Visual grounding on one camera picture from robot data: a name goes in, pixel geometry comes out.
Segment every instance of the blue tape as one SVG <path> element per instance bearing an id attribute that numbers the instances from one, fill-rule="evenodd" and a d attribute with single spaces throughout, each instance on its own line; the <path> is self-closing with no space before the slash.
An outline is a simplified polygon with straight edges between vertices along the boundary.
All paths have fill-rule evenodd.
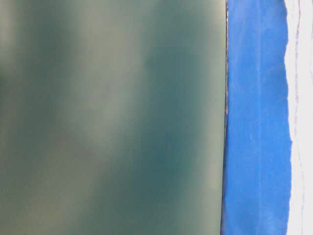
<path id="1" fill-rule="evenodd" d="M 228 0 L 222 234 L 286 234 L 291 141 L 283 0 Z"/>

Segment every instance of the green panel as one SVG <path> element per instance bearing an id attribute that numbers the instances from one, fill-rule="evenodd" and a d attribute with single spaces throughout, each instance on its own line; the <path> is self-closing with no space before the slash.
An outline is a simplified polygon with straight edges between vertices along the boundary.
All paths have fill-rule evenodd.
<path id="1" fill-rule="evenodd" d="M 225 3 L 0 9 L 0 234 L 219 234 Z"/>

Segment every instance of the blue painter's tape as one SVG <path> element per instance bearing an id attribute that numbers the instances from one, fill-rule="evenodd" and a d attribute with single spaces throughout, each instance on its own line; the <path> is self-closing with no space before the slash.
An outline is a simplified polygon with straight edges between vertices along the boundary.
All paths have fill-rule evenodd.
<path id="1" fill-rule="evenodd" d="M 291 141 L 283 0 L 228 0 L 224 235 L 286 234 Z"/>

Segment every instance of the white surface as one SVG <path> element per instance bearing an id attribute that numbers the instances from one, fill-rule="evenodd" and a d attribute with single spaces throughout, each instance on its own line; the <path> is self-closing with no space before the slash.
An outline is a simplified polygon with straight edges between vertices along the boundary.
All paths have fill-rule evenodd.
<path id="1" fill-rule="evenodd" d="M 312 22 L 310 0 L 285 0 L 288 44 L 285 55 L 288 82 L 291 147 L 291 199 L 289 235 L 313 234 L 313 133 Z"/>

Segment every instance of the dark green surface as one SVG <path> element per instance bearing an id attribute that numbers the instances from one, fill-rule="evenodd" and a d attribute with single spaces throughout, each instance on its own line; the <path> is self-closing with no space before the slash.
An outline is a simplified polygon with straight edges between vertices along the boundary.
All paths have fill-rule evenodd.
<path id="1" fill-rule="evenodd" d="M 224 3 L 0 9 L 0 234 L 219 234 Z"/>

